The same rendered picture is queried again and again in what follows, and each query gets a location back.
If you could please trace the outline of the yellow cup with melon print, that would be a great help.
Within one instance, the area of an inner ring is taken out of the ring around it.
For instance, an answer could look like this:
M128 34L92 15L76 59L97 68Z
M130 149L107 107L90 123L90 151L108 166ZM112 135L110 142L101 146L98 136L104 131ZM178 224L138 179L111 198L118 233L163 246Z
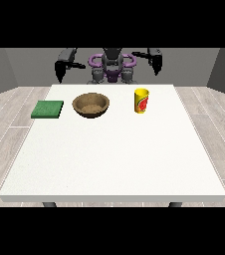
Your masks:
M138 114L144 114L146 111L149 91L145 88L134 90L134 111Z

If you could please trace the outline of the brown wooden bowl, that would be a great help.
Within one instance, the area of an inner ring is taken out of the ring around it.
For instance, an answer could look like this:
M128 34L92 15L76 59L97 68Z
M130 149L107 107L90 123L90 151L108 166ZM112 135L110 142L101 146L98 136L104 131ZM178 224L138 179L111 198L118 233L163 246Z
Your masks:
M72 106L74 110L87 119L98 118L103 115L110 105L110 100L98 93L87 93L77 96Z

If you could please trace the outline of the green square pad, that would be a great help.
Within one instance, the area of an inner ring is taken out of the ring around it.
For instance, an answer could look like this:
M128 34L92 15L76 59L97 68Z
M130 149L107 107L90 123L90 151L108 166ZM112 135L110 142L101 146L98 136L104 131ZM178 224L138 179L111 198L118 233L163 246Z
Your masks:
M31 113L32 119L57 119L60 116L63 101L38 101Z

